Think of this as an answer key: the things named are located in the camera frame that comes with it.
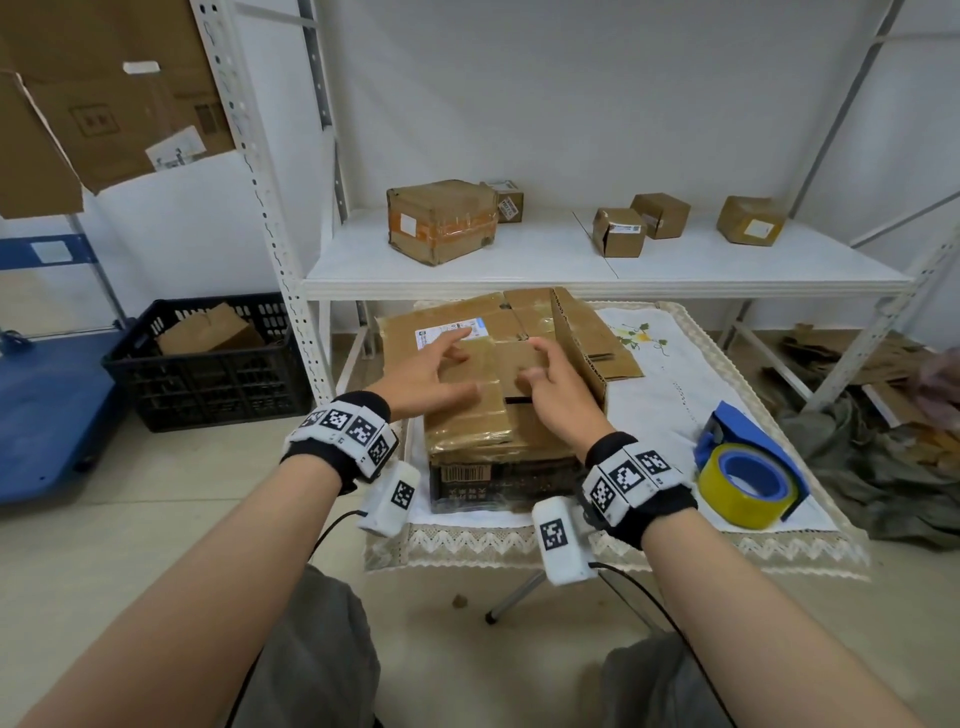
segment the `blue platform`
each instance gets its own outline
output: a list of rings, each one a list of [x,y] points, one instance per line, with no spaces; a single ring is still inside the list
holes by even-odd
[[[65,336],[0,356],[0,503],[46,495],[96,457],[123,412],[100,364],[122,336]]]

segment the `open cardboard box flap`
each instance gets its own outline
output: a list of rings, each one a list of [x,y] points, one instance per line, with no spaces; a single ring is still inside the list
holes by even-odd
[[[475,319],[482,320],[487,335],[463,341],[460,346],[470,353],[470,360],[442,367],[440,378],[480,381],[481,398],[470,406],[427,419],[424,425],[431,456],[456,453],[466,457],[465,449],[506,443],[515,447],[488,450],[487,455],[508,451],[514,459],[526,459],[516,453],[543,450],[532,443],[549,439],[545,427],[539,421],[531,424],[524,420],[525,434],[518,438],[513,410],[530,401],[530,392],[524,391],[525,385],[517,380],[519,372],[546,365],[543,355],[527,341],[530,336],[556,338],[602,407],[606,405],[608,381],[643,376],[633,356],[596,312],[562,287],[492,293],[383,319],[379,324],[385,369],[389,372],[398,362],[416,354],[420,342],[432,340],[426,333],[429,329]],[[543,432],[532,434],[537,428]]]

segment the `tiled floor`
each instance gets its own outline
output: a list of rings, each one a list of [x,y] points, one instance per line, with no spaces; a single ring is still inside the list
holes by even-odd
[[[0,510],[0,725],[22,716],[253,487],[295,423],[154,435],[131,418],[82,487]],[[358,499],[341,498],[334,515]],[[526,572],[365,574],[362,547],[362,534],[344,524],[315,563],[364,600],[383,665],[377,711],[388,726],[596,725],[600,662],[612,647],[645,635],[596,580],[542,587],[491,628],[484,612]],[[930,725],[955,725],[960,553],[879,543],[874,556],[872,584],[812,576],[779,582]],[[455,595],[468,606],[454,609]]]

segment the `forearm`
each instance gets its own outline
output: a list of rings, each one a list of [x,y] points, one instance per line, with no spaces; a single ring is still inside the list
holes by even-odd
[[[24,718],[209,726],[285,608],[340,477],[291,457],[136,600]]]
[[[740,728],[920,722],[697,511],[657,519],[643,549]]]

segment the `gray pants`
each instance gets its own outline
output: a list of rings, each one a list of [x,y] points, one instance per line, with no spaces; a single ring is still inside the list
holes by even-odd
[[[605,728],[727,728],[674,633],[615,649],[603,665]],[[313,567],[263,648],[235,728],[371,728],[380,663],[360,599]]]

